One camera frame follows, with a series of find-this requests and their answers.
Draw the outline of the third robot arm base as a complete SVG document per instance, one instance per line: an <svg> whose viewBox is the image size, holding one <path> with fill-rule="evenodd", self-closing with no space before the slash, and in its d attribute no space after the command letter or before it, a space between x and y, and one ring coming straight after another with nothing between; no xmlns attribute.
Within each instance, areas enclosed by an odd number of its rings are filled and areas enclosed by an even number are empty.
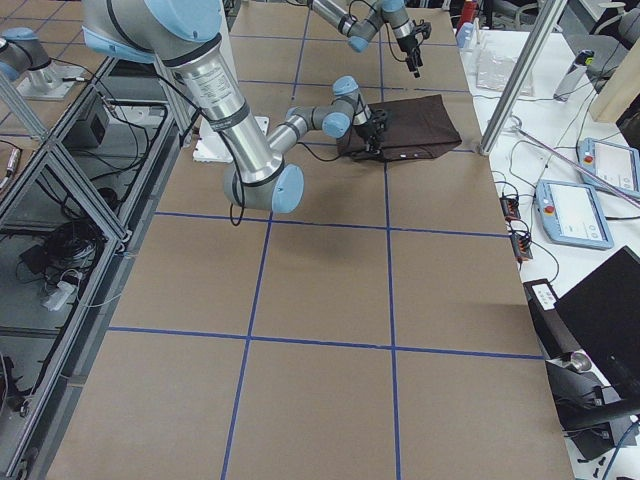
<svg viewBox="0 0 640 480"><path fill-rule="evenodd" d="M36 33L27 27L1 33L1 72L10 82L25 74L17 90L31 100L63 100L76 83L84 81L83 67L54 62Z"/></svg>

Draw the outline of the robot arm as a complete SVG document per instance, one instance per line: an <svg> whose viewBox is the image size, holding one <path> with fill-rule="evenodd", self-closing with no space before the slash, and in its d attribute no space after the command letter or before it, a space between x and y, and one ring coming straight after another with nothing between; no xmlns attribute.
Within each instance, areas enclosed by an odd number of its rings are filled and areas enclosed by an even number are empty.
<svg viewBox="0 0 640 480"><path fill-rule="evenodd" d="M232 155L223 183L234 205L293 211L304 176L284 155L309 131L336 139L357 134L366 147L380 147L383 113L369 108L351 76L334 82L330 105L293 108L265 135L221 52L223 9L217 1L86 1L83 11L89 48L138 63L160 61L184 83Z"/></svg>
<svg viewBox="0 0 640 480"><path fill-rule="evenodd" d="M342 6L337 1L294 1L294 5L308 8L332 25L356 52L363 52L374 36L388 27L404 54L402 59L393 57L404 63L415 78L420 77L419 69L423 66L421 44L431 35L430 22L413 20L407 11L404 1L363 1L367 12L358 18L351 12L354 1Z"/></svg>

